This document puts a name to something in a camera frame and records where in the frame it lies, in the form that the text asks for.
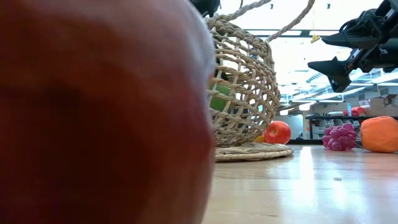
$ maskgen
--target basket handle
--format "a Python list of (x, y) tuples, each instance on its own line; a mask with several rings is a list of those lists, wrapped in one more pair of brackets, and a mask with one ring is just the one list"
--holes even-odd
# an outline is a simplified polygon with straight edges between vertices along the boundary
[[(242, 16), (243, 14), (248, 12), (249, 10), (255, 9), (257, 7), (261, 7), (261, 6), (269, 3), (270, 1), (271, 0), (260, 0), (260, 1), (254, 2), (252, 4), (245, 5), (242, 8), (240, 8), (239, 10), (237, 10), (236, 12), (234, 12), (232, 14), (228, 14), (228, 15), (218, 16), (217, 19), (223, 19), (223, 20), (225, 20), (227, 22), (232, 21), (232, 20), (238, 18), (239, 16)], [(315, 3), (315, 0), (308, 0), (307, 6), (300, 13), (300, 15), (298, 15), (290, 24), (287, 24), (285, 27), (281, 28), (281, 30), (279, 30), (275, 34), (270, 35), (267, 38), (268, 42), (280, 37), (284, 32), (290, 30), (291, 28), (296, 26), (298, 23), (300, 23), (301, 20), (310, 12), (310, 10), (312, 9), (312, 6), (314, 5), (314, 3)]]

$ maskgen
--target wicker basket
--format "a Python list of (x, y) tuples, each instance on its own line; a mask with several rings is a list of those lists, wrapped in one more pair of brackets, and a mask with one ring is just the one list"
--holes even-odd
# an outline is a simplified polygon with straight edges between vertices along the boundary
[(230, 15), (215, 15), (206, 21), (216, 45), (216, 77), (207, 91), (218, 147), (252, 142), (274, 119), (279, 107), (274, 61), (269, 41), (298, 24), (315, 0), (289, 25), (262, 40), (230, 23), (248, 10), (271, 0), (244, 6)]

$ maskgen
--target round straw mat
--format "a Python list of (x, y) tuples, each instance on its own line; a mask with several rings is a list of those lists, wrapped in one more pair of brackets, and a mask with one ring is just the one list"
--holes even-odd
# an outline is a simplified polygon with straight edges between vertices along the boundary
[(216, 161), (260, 161), (275, 157), (291, 156), (293, 149), (283, 144), (249, 142), (237, 147), (217, 148)]

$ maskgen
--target wooden table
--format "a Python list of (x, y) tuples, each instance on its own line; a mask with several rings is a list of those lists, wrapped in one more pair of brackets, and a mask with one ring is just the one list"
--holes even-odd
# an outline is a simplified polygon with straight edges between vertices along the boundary
[(203, 223), (398, 223), (398, 154), (293, 148), (294, 157), (217, 163)]

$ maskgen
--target red grapes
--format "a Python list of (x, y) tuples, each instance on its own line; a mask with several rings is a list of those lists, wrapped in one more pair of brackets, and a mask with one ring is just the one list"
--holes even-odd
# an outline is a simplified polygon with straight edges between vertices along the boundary
[(352, 124), (330, 126), (325, 129), (323, 146), (333, 151), (347, 151), (355, 147), (356, 133)]

